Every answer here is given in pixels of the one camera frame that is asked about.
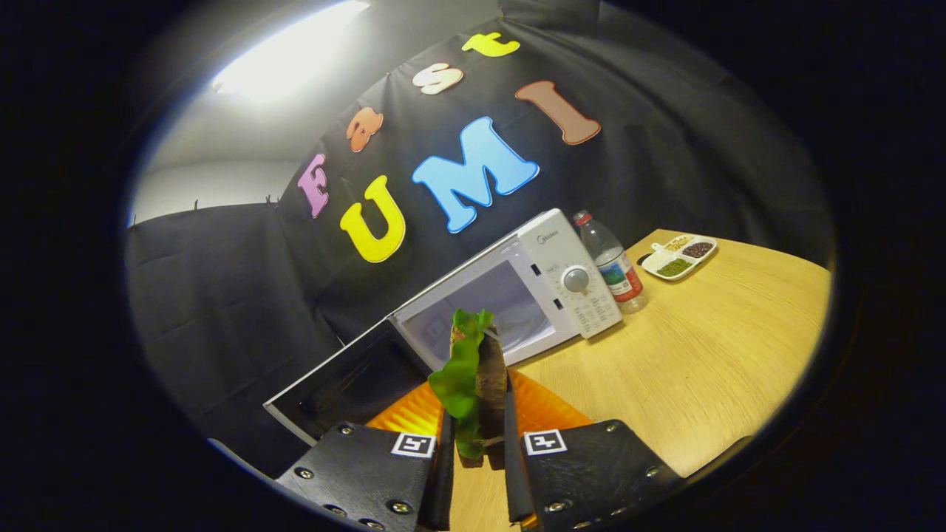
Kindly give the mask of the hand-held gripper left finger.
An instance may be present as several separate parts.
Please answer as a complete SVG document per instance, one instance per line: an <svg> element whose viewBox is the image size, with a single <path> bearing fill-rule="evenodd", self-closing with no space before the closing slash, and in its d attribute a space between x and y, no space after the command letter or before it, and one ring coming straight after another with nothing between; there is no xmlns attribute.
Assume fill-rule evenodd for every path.
<svg viewBox="0 0 946 532"><path fill-rule="evenodd" d="M358 531L446 531L453 426L416 369L321 369L275 398L310 444L277 479Z"/></svg>

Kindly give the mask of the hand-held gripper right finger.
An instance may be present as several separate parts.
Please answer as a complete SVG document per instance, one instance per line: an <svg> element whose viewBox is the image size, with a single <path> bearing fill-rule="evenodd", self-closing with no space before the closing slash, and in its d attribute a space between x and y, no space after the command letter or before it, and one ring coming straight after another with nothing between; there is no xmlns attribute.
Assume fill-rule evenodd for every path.
<svg viewBox="0 0 946 532"><path fill-rule="evenodd" d="M624 421L593 422L508 371L508 513L524 531L616 531L683 482Z"/></svg>

